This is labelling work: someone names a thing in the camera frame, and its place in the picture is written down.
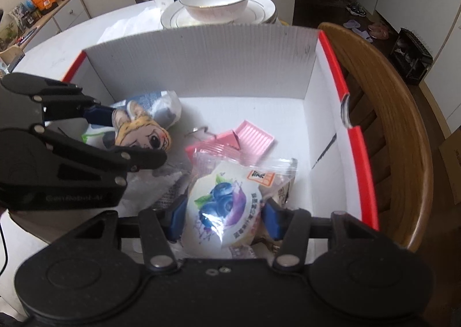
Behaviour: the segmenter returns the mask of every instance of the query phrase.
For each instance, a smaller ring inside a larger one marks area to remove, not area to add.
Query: brown cardboard box
[[[461,202],[461,129],[457,129],[439,147],[442,154],[455,205]]]

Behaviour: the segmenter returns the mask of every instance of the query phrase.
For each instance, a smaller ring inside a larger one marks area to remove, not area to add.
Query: green leaf illustration
[[[216,185],[221,184],[221,183],[226,183],[227,180],[222,177],[221,175],[217,174],[216,175]]]
[[[194,202],[197,205],[198,208],[201,208],[205,203],[210,201],[213,198],[211,194],[207,194],[206,196],[202,196],[200,198],[197,198]]]

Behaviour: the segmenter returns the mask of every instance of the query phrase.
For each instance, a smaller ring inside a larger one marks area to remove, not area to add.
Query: black cable
[[[1,235],[1,240],[3,242],[3,249],[5,250],[5,264],[3,265],[2,269],[0,270],[0,276],[2,276],[3,272],[6,269],[6,265],[8,264],[8,251],[6,250],[5,236],[3,235],[3,229],[1,228],[1,223],[0,223],[0,235]]]

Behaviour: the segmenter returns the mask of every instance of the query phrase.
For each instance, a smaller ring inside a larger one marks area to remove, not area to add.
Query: baseboard
[[[421,81],[420,84],[418,85],[419,88],[421,89],[421,92],[427,99],[427,102],[429,103],[430,107],[432,108],[432,111],[434,112],[435,118],[439,122],[440,129],[442,130],[443,136],[445,138],[448,138],[451,134],[450,128],[448,127],[447,120],[443,116],[442,110],[440,109],[439,105],[437,104],[434,96],[429,90],[429,87],[427,86],[426,82]]]

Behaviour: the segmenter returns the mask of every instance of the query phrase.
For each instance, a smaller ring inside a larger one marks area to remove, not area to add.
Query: white bowl
[[[231,22],[241,16],[248,0],[179,0],[196,20],[207,24]]]

